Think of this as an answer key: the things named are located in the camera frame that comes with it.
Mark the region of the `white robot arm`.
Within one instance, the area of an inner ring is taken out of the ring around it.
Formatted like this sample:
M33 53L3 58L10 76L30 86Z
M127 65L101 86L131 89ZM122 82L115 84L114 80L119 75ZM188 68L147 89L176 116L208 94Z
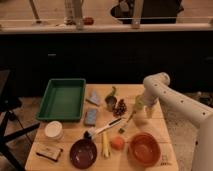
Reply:
M170 77L165 72L145 77L143 103L152 107L160 99L198 128L191 170L213 171L213 108L171 89L169 84Z

